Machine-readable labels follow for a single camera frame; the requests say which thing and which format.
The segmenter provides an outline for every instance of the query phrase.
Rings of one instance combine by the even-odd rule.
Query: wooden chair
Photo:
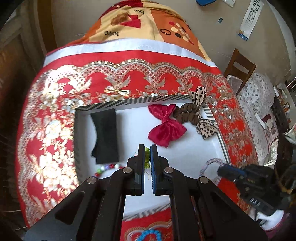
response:
[[[249,72],[245,73],[245,72],[239,70],[238,68],[236,68],[233,65],[234,62],[239,63],[240,65],[245,67]],[[248,81],[248,79],[250,78],[252,73],[254,72],[255,68],[256,68],[256,64],[252,63],[245,56],[240,54],[237,48],[234,50],[234,52],[232,54],[232,57],[230,59],[230,62],[229,62],[228,66],[227,66],[227,68],[226,68],[226,70],[224,72],[224,77],[227,78],[227,76],[230,74],[230,75],[238,77],[238,78],[240,78],[242,80],[241,86],[239,87],[237,93],[235,93],[236,95],[244,87],[244,85],[246,84],[246,82]]]

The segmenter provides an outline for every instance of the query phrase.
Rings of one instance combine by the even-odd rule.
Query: magenta bow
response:
[[[148,135],[148,138],[159,146],[168,147],[170,141],[179,139],[187,131],[182,124],[170,119],[175,108],[175,104],[152,104],[148,106],[150,113],[161,120],[161,124],[154,127]]]

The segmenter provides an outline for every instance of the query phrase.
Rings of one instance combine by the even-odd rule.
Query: eye chart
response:
[[[250,6],[239,28],[239,36],[242,39],[246,41],[249,39],[263,6],[264,3],[262,0],[251,0]]]

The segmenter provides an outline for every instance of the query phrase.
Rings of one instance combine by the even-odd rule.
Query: metal screw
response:
[[[173,171],[174,171],[174,169],[171,168],[171,167],[166,167],[166,168],[165,168],[165,172],[166,172],[166,173],[172,173]]]
[[[133,169],[131,169],[130,167],[125,167],[122,170],[124,173],[130,173]]]
[[[87,183],[88,183],[88,184],[94,184],[94,183],[96,183],[96,178],[95,178],[95,177],[89,177],[89,178],[87,179]]]
[[[209,179],[207,177],[201,177],[200,182],[206,184],[209,182]]]

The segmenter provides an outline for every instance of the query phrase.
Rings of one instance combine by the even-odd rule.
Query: orange blanket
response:
[[[113,5],[81,39],[70,45],[122,38],[175,44],[211,61],[185,20],[175,10],[144,0],[129,0]]]

